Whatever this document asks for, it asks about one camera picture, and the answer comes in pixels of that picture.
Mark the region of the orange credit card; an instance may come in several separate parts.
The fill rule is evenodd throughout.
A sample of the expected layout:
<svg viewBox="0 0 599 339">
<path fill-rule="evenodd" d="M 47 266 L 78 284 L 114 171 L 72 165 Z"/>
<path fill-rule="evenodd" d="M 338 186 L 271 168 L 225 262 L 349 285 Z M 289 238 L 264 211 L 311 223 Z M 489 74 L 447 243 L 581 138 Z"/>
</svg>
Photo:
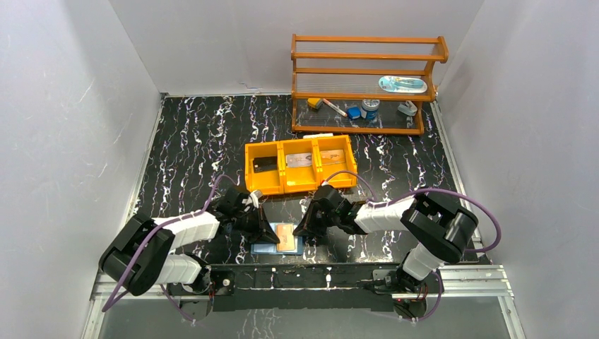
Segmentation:
<svg viewBox="0 0 599 339">
<path fill-rule="evenodd" d="M 291 252 L 297 249 L 297 241 L 293 235 L 294 225 L 290 223 L 280 223 L 275 226 L 275 233 L 280 239 L 276 245 L 277 251 Z"/>
<path fill-rule="evenodd" d="M 342 149 L 337 150 L 321 150 L 322 165 L 339 165 L 345 162 L 345 152 Z"/>
</svg>

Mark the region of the blue card holder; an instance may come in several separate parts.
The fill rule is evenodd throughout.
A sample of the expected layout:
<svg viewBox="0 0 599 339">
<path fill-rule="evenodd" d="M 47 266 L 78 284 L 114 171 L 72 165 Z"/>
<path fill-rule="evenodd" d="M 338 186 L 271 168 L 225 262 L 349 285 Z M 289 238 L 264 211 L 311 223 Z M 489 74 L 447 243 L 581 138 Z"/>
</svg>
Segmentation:
<svg viewBox="0 0 599 339">
<path fill-rule="evenodd" d="M 278 244 L 269 242 L 259 242 L 251 245 L 251 254 L 265 255 L 296 255 L 299 256 L 304 251 L 303 238 L 293 234 L 296 224 L 290 222 L 272 222 L 271 229 L 279 237 Z"/>
</svg>

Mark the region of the yellow three-compartment bin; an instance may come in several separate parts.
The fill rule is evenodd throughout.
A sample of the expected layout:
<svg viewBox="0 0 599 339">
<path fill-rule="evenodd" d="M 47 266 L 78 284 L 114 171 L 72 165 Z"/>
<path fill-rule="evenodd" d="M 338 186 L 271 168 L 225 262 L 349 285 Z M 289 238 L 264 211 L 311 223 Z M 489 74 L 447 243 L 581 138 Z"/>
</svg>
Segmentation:
<svg viewBox="0 0 599 339">
<path fill-rule="evenodd" d="M 244 146 L 244 182 L 264 195 L 314 191 L 323 182 L 337 189 L 352 188 L 357 172 L 347 135 L 319 136 Z"/>
</svg>

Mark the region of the orange wooden shelf rack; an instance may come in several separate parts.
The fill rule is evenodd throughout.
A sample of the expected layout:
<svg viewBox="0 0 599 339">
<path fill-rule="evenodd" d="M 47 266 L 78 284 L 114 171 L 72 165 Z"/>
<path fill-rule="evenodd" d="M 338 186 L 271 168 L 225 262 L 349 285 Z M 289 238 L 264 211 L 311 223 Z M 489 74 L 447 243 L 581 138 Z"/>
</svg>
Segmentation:
<svg viewBox="0 0 599 339">
<path fill-rule="evenodd" d="M 422 135 L 425 124 L 422 106 L 436 99 L 433 81 L 436 64 L 449 60 L 446 40 L 438 37 L 343 37 L 293 35 L 292 130 L 314 133 L 371 133 Z M 379 87 L 382 76 L 421 78 L 425 93 L 389 93 Z M 308 98 L 325 98 L 346 112 L 364 99 L 380 100 L 375 120 L 351 120 L 325 103 L 318 111 L 310 109 Z M 406 100 L 418 111 L 409 117 L 398 111 Z"/>
</svg>

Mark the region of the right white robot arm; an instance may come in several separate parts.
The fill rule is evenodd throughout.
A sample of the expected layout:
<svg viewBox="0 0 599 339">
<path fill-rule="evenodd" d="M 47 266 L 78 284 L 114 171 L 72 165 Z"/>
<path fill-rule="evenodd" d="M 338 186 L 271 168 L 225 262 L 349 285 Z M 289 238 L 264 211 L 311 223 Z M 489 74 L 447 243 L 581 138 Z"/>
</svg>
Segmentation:
<svg viewBox="0 0 599 339">
<path fill-rule="evenodd" d="M 406 292 L 417 292 L 428 275 L 458 263 L 478 226 L 478 218 L 454 191 L 421 189 L 396 202 L 350 201 L 331 185 L 319 187 L 299 225 L 298 237 L 323 237 L 330 227 L 347 234 L 407 231 L 418 241 L 393 277 Z"/>
</svg>

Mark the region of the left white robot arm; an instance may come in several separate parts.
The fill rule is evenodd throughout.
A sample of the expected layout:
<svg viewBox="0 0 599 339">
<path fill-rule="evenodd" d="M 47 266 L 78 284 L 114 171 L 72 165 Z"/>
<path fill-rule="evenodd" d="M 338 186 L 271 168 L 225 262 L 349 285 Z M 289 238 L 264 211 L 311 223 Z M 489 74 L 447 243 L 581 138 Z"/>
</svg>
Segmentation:
<svg viewBox="0 0 599 339">
<path fill-rule="evenodd" d="M 194 294 L 207 293 L 214 285 L 210 266 L 193 254 L 175 250 L 212 240 L 223 231 L 244 233 L 253 243 L 279 244 L 260 197 L 260 191 L 231 186 L 203 210 L 170 218 L 137 213 L 103 252 L 99 269 L 133 296 L 167 284 L 185 285 Z"/>
</svg>

